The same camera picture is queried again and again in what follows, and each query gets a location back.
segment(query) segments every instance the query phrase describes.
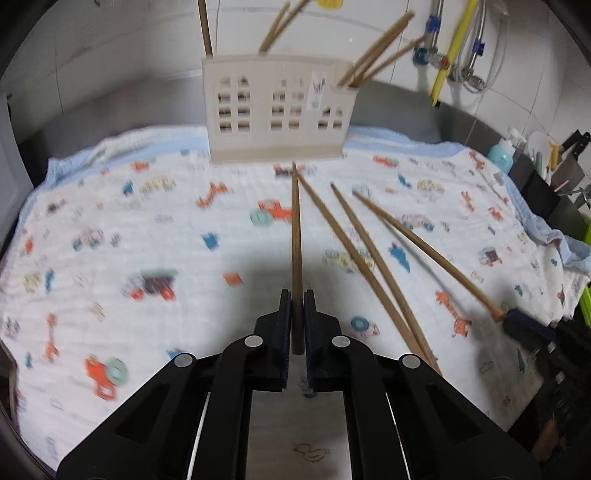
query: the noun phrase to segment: tractor print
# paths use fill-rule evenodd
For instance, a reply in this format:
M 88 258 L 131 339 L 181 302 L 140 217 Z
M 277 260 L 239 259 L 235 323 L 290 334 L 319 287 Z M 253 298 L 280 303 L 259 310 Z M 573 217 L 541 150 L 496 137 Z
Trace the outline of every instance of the tractor print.
M 283 208 L 277 200 L 262 200 L 259 208 L 251 211 L 251 221 L 254 226 L 269 226 L 275 220 L 291 223 L 291 209 Z
M 134 300 L 141 300 L 145 294 L 160 295 L 164 300 L 175 300 L 172 285 L 176 270 L 144 270 L 127 279 L 121 293 Z
M 365 261 L 365 263 L 367 264 L 369 269 L 373 270 L 374 259 L 371 258 L 371 255 L 369 254 L 369 252 L 367 250 L 360 250 L 359 255 L 361 255 L 361 257 L 363 258 L 363 260 Z M 359 271 L 359 269 L 357 268 L 357 265 L 355 264 L 355 260 L 353 260 L 351 255 L 349 255 L 348 253 L 345 253 L 345 252 L 339 252 L 337 250 L 333 250 L 331 248 L 326 250 L 326 252 L 324 253 L 324 258 L 322 259 L 322 263 L 324 265 L 335 265 L 337 267 L 342 268 L 347 273 L 357 273 Z
M 494 247 L 483 248 L 480 251 L 479 258 L 481 265 L 488 265 L 489 267 L 492 267 L 495 262 L 503 263 Z
M 403 215 L 400 221 L 409 230 L 422 226 L 427 232 L 432 232 L 435 228 L 432 221 L 424 215 Z
M 93 250 L 99 248 L 105 242 L 103 232 L 96 228 L 87 228 L 74 240 L 72 240 L 72 248 L 79 252 L 83 246 L 90 247 Z

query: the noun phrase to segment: wooden chopstick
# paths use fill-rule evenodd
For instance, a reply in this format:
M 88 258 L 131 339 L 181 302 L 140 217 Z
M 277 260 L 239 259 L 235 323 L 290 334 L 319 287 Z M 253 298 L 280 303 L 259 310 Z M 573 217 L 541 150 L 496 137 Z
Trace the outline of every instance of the wooden chopstick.
M 263 46 L 267 44 L 267 42 L 269 41 L 271 36 L 274 35 L 275 32 L 277 31 L 277 27 L 279 26 L 279 23 L 281 22 L 281 20 L 285 16 L 285 12 L 287 12 L 289 7 L 290 7 L 290 3 L 289 3 L 289 1 L 287 1 L 283 4 L 283 7 L 281 7 L 281 10 L 279 10 L 279 13 L 275 17 L 275 20 L 273 21 L 273 23 L 271 25 L 271 28 L 269 29 L 269 31 L 267 32 L 267 34 L 265 35 L 265 38 L 263 39 L 263 41 L 261 43 L 261 46 L 259 48 L 259 53 L 263 52 L 263 49 L 262 49 Z
M 360 58 L 355 62 L 355 64 L 351 65 L 351 67 L 345 72 L 345 74 L 339 80 L 338 85 L 344 86 L 351 77 L 355 75 L 357 70 L 365 65 L 368 59 L 372 56 L 376 49 L 380 48 L 384 41 L 386 41 L 391 35 L 392 32 L 399 29 L 400 25 L 407 22 L 414 16 L 414 12 L 408 11 L 406 12 L 394 25 L 392 25 L 389 29 L 387 29 L 365 52 Z
M 376 50 L 371 54 L 371 56 L 368 58 L 368 61 L 365 62 L 365 64 L 363 65 L 363 68 L 361 68 L 360 71 L 358 71 L 354 77 L 353 80 L 351 81 L 351 83 L 348 86 L 351 86 L 353 83 L 355 83 L 358 80 L 361 80 L 364 76 L 365 73 L 370 69 L 370 67 L 372 67 L 374 65 L 374 63 L 376 62 L 376 60 L 378 58 L 380 58 L 380 56 L 382 55 L 382 53 L 384 53 L 386 51 L 386 49 L 392 44 L 392 42 L 394 40 L 396 40 L 400 34 L 404 31 L 404 29 L 408 26 L 408 20 L 402 22 L 397 29 L 395 29 L 383 42 L 382 44 L 376 48 Z
M 351 256 L 351 258 L 355 262 L 355 265 L 357 265 L 357 268 L 359 269 L 361 274 L 365 277 L 365 279 L 368 281 L 369 285 L 372 287 L 372 290 L 376 294 L 379 301 L 382 303 L 386 312 L 388 312 L 388 315 L 390 316 L 390 318 L 394 322 L 394 325 L 396 325 L 396 327 L 398 328 L 398 331 L 400 332 L 402 339 L 406 342 L 410 351 L 412 353 L 414 353 L 415 355 L 418 355 L 425 362 L 428 363 L 428 361 L 425 358 L 423 351 L 421 350 L 421 347 L 417 343 L 415 337 L 410 332 L 410 330 L 408 330 L 408 327 L 406 326 L 406 324 L 402 320 L 402 317 L 400 316 L 400 314 L 398 313 L 398 311 L 394 307 L 394 304 L 389 299 L 388 295 L 386 294 L 386 292 L 384 291 L 382 286 L 379 284 L 378 280 L 375 278 L 374 274 L 369 269 L 369 267 L 367 266 L 367 264 L 365 263 L 365 261 L 363 260 L 361 255 L 359 255 L 359 252 L 357 251 L 357 249 L 353 245 L 353 242 L 351 242 L 351 240 L 349 240 L 349 237 L 347 237 L 344 230 L 341 228 L 341 226 L 335 220 L 335 217 L 333 217 L 333 215 L 330 213 L 330 211 L 328 210 L 326 205 L 322 202 L 322 200 L 320 200 L 320 198 L 318 197 L 316 192 L 312 189 L 312 187 L 310 187 L 310 185 L 308 185 L 308 182 L 306 182 L 299 173 L 297 174 L 297 177 L 298 177 L 298 180 L 301 182 L 301 184 L 304 186 L 305 190 L 308 192 L 308 195 L 310 195 L 310 197 L 312 198 L 312 201 L 314 202 L 314 204 L 318 207 L 318 210 L 320 211 L 322 216 L 329 223 L 330 227 L 332 228 L 332 231 L 339 238 L 339 240 L 341 241 L 341 243 L 343 244 L 343 246 L 345 247 L 345 249 L 347 250 L 347 252 Z
M 291 164 L 291 351 L 304 353 L 304 280 L 301 266 L 300 187 Z
M 398 50 L 394 55 L 389 56 L 386 60 L 384 60 L 382 63 L 380 63 L 378 66 L 374 67 L 369 73 L 367 73 L 363 78 L 359 78 L 356 77 L 355 80 L 351 83 L 351 87 L 359 87 L 361 86 L 361 84 L 363 82 L 366 82 L 367 80 L 375 77 L 379 72 L 381 72 L 384 68 L 386 68 L 387 66 L 393 64 L 396 60 L 398 60 L 400 57 L 406 55 L 409 51 L 413 50 L 416 46 L 420 45 L 421 43 L 423 43 L 427 37 L 429 36 L 429 34 L 425 33 L 422 37 L 417 38 L 416 40 L 413 40 L 412 42 L 410 42 L 406 47 L 401 48 L 400 50 Z
M 212 38 L 209 34 L 209 23 L 207 22 L 207 6 L 205 0 L 197 0 L 199 7 L 199 20 L 201 22 L 201 34 L 203 35 L 203 45 L 205 46 L 205 56 L 213 57 Z
M 285 21 L 277 27 L 273 35 L 267 40 L 266 43 L 261 45 L 259 52 L 264 53 L 269 51 L 271 46 L 275 43 L 275 40 L 279 38 L 279 36 L 284 32 L 284 30 L 289 26 L 295 16 L 300 13 L 300 11 L 310 2 L 310 0 L 300 0 L 300 3 L 289 13 Z
M 410 328 L 410 331 L 413 333 L 419 346 L 421 347 L 424 357 L 427 359 L 427 363 L 431 366 L 432 369 L 434 369 L 438 374 L 441 375 L 441 370 L 439 369 L 439 366 L 437 364 L 437 359 L 435 358 L 435 355 L 433 355 L 433 351 L 431 351 L 431 348 L 429 347 L 429 343 L 425 338 L 425 334 L 423 333 L 421 326 L 418 324 L 417 319 L 413 314 L 413 311 L 411 310 L 410 306 L 408 305 L 408 302 L 406 301 L 406 298 L 400 290 L 400 287 L 396 283 L 394 276 L 388 269 L 388 266 L 386 265 L 386 262 L 384 261 L 382 255 L 379 253 L 373 240 L 371 240 L 371 237 L 369 236 L 367 230 L 363 227 L 361 221 L 359 221 L 359 218 L 357 217 L 357 215 L 355 215 L 355 212 L 347 203 L 347 200 L 345 200 L 345 198 L 342 196 L 341 192 L 336 187 L 336 185 L 334 183 L 331 183 L 330 187 L 333 189 L 333 192 L 339 200 L 341 207 L 343 207 L 343 210 L 345 210 L 345 213 L 349 217 L 349 220 L 351 220 L 351 223 L 355 227 L 355 230 L 357 230 L 357 233 L 361 237 L 361 240 L 363 240 L 363 243 L 367 247 L 372 258 L 374 259 L 375 264 L 378 266 L 378 269 L 381 272 L 384 280 L 386 281 L 390 291 L 392 292 L 392 295 L 394 295 L 394 299 L 396 300 L 398 306 L 400 307 L 400 310 L 402 311 L 402 316 L 405 318 L 408 327 Z
M 392 215 L 380 208 L 371 200 L 360 195 L 358 192 L 353 192 L 353 195 L 355 195 L 359 200 L 361 200 L 378 217 L 387 221 L 390 225 L 396 228 L 396 230 L 398 230 L 401 234 L 408 238 L 424 253 L 431 257 L 431 259 L 435 263 L 437 263 L 442 269 L 444 269 L 460 284 L 462 284 L 467 291 L 474 295 L 476 299 L 479 300 L 486 307 L 486 309 L 490 312 L 491 316 L 496 322 L 503 321 L 505 316 L 503 310 L 499 306 L 495 305 L 495 303 L 493 303 L 492 300 L 490 300 L 486 295 L 484 295 L 484 293 L 482 293 L 480 289 L 478 289 L 470 280 L 468 280 L 468 278 L 462 272 L 460 272 L 456 267 L 454 267 L 445 258 L 443 258 L 441 254 L 439 254 L 433 247 L 431 247 L 428 243 L 421 239 L 416 233 L 413 233 L 409 229 L 407 229 Z

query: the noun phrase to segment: metal screw head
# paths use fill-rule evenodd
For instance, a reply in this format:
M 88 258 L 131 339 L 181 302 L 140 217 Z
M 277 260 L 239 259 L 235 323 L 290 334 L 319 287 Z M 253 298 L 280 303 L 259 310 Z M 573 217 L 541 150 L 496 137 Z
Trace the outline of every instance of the metal screw head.
M 189 365 L 191 365 L 193 363 L 193 357 L 191 355 L 189 355 L 188 353 L 181 353 L 180 355 L 177 355 L 176 357 L 174 357 L 174 364 L 177 367 L 188 367 Z
M 346 346 L 351 345 L 351 340 L 349 340 L 344 335 L 337 335 L 333 338 L 333 345 L 339 348 L 344 348 Z
M 262 338 L 258 335 L 251 335 L 244 339 L 244 345 L 254 348 L 262 345 Z
M 407 355 L 402 359 L 402 364 L 406 368 L 418 368 L 421 366 L 421 359 L 416 355 Z

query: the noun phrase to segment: blue valve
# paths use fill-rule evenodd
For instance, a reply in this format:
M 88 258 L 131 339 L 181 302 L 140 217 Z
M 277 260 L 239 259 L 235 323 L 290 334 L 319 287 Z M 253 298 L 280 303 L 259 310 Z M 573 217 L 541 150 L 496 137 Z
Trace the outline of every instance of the blue valve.
M 441 17 L 431 15 L 427 20 L 427 33 L 439 32 L 441 28 Z
M 475 38 L 474 45 L 472 46 L 472 53 L 475 53 L 479 57 L 482 57 L 482 54 L 484 53 L 484 45 L 485 43 L 483 41 L 480 41 L 478 38 Z

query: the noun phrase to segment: yellow pipe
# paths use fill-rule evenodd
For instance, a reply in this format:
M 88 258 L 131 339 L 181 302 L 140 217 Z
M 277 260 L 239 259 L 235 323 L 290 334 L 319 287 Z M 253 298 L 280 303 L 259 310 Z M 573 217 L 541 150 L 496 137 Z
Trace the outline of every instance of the yellow pipe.
M 447 51 L 447 59 L 449 60 L 449 65 L 445 70 L 439 70 L 437 74 L 437 79 L 433 84 L 433 90 L 431 90 L 431 100 L 433 103 L 432 106 L 436 106 L 437 102 L 439 101 L 439 95 L 441 94 L 441 89 L 443 88 L 443 82 L 447 77 L 447 72 L 456 61 L 457 55 L 460 53 L 460 48 L 462 48 L 462 42 L 464 38 L 468 34 L 468 30 L 470 28 L 470 24 L 472 23 L 472 18 L 474 17 L 474 12 L 478 7 L 479 0 L 468 0 L 466 5 L 466 9 L 464 10 L 464 15 L 460 20 L 460 23 L 457 26 L 456 34 L 453 37 L 452 44 L 449 46 L 449 50 Z

